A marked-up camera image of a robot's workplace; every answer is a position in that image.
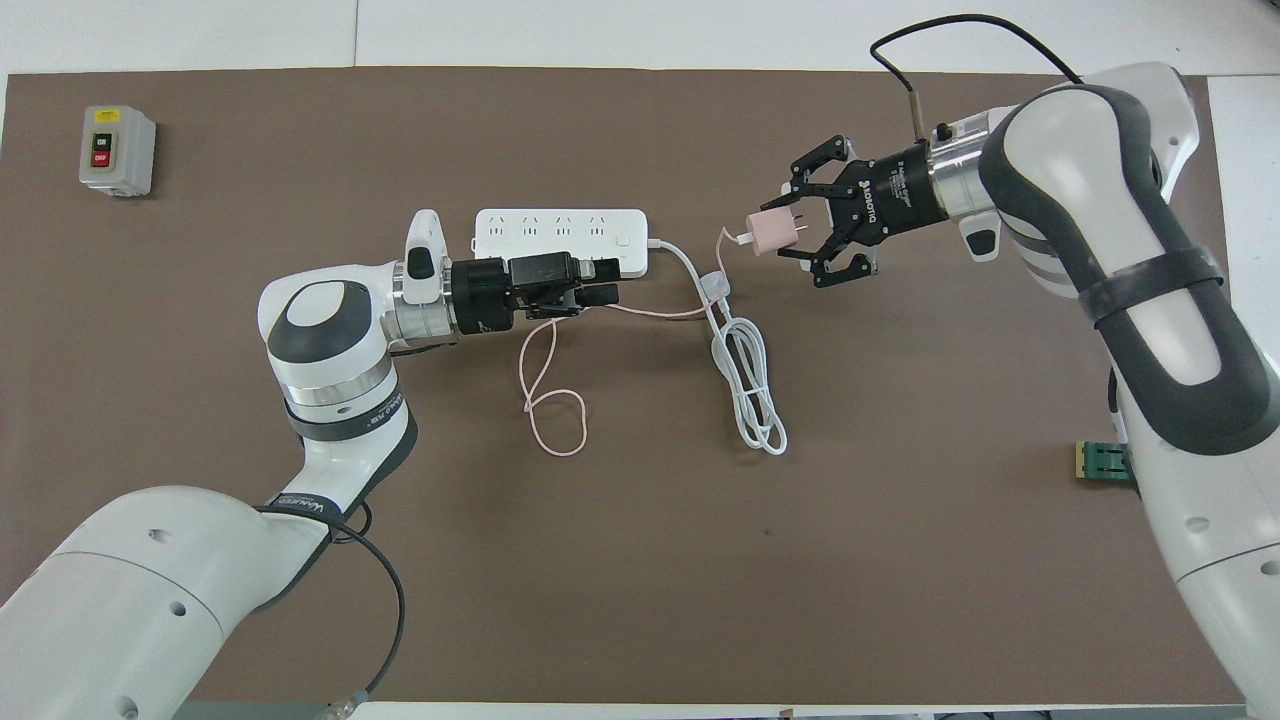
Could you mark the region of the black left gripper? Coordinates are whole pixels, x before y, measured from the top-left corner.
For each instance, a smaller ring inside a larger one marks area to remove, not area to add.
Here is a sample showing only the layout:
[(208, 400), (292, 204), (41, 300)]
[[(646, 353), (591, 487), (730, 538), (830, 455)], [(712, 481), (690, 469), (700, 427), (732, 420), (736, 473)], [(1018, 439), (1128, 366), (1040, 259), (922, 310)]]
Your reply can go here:
[(529, 320), (579, 316), (584, 307), (617, 304), (621, 279), (617, 259), (579, 259), (548, 252), (508, 260), (457, 261), (449, 269), (451, 306), (461, 334), (509, 331), (512, 307)]

